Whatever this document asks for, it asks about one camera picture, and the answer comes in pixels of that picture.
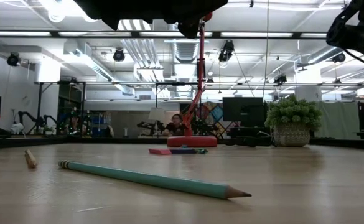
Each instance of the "black cable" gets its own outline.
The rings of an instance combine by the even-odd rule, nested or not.
[[[357,57],[356,55],[352,54],[351,52],[349,52],[347,49],[342,49],[346,54],[349,54],[351,57],[353,57],[354,59],[358,60],[361,63],[364,63],[364,60],[361,59],[360,57]]]

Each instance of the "ceiling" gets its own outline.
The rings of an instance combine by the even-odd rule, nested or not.
[[[229,0],[229,4],[216,10],[213,17],[206,24],[206,31],[222,32],[327,32],[332,21],[341,12],[344,1],[334,0],[255,0],[253,8],[248,7],[248,0]],[[356,24],[357,19],[350,21]],[[151,30],[169,30],[169,25],[164,21],[156,20],[151,24]],[[48,11],[42,7],[39,0],[19,1],[0,0],[0,30],[111,30],[101,21],[87,22],[82,17],[67,16],[62,22],[52,22],[48,17]],[[226,68],[220,68],[217,57],[218,52],[225,43],[224,39],[209,39],[205,43],[207,72],[213,72],[215,82],[244,82],[247,78],[250,82],[264,82],[265,77],[273,82],[277,75],[271,72],[286,63],[294,56],[310,55],[327,46],[324,40],[243,40],[230,39],[235,45],[235,54],[228,62]],[[25,38],[0,38],[0,45],[31,45],[39,46],[58,57],[62,64],[62,75],[71,75],[81,81],[97,81],[97,74],[84,63],[72,60],[72,55],[65,54],[64,46],[69,39],[25,39]],[[124,47],[121,39],[76,39],[78,45],[87,43],[92,48],[92,57],[118,81],[136,81],[133,75],[134,60],[127,50],[126,59],[123,62],[115,62],[113,53],[116,48]],[[176,68],[172,51],[172,44],[165,43],[170,39],[154,39],[154,46],[159,62],[163,67],[163,76],[177,78],[181,72],[194,71],[194,65],[190,68]],[[364,64],[354,60],[350,56],[344,63],[321,62],[316,65],[321,71],[323,82],[332,82],[336,77],[343,77],[349,73],[356,73],[364,69]],[[287,74],[289,82],[294,81],[294,74]],[[364,82],[362,76],[352,77],[346,80],[349,83]],[[247,86],[221,86],[222,89],[247,88]],[[333,90],[333,87],[324,87],[325,90]],[[349,87],[344,90],[355,90],[357,87]]]

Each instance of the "potted plant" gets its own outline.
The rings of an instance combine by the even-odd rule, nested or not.
[[[54,129],[53,128],[50,128],[48,126],[45,126],[44,127],[44,134],[45,135],[53,135],[53,132],[54,132]]]
[[[273,129],[276,145],[302,147],[310,141],[310,130],[321,127],[322,113],[316,102],[296,100],[295,95],[270,103],[265,126]]]

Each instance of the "gray curtain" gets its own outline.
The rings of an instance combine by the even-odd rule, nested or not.
[[[321,128],[315,133],[318,138],[360,139],[356,135],[360,131],[357,103],[319,102],[323,113]]]

